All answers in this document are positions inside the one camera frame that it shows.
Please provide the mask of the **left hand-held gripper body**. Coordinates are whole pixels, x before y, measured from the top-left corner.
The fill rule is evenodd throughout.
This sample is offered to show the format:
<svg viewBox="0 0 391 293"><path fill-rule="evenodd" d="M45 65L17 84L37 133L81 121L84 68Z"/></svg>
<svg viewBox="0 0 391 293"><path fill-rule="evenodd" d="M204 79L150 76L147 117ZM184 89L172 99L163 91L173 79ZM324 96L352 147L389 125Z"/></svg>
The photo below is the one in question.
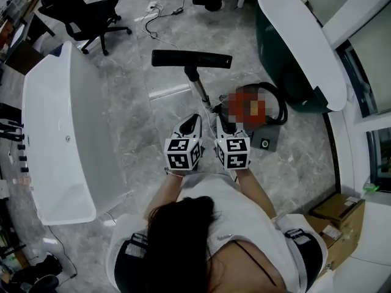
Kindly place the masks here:
<svg viewBox="0 0 391 293"><path fill-rule="evenodd" d="M177 123L165 140L164 157L171 171L191 171L202 156L202 118L190 115Z"/></svg>

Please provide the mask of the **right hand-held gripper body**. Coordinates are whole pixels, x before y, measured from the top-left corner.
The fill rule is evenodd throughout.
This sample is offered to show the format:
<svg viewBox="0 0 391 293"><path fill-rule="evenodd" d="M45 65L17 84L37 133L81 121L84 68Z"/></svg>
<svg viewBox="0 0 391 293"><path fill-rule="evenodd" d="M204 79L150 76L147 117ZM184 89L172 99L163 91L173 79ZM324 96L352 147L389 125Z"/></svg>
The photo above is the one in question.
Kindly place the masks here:
<svg viewBox="0 0 391 293"><path fill-rule="evenodd" d="M225 121L222 114L216 117L216 155L225 170L243 170L249 165L250 138L236 124Z"/></svg>

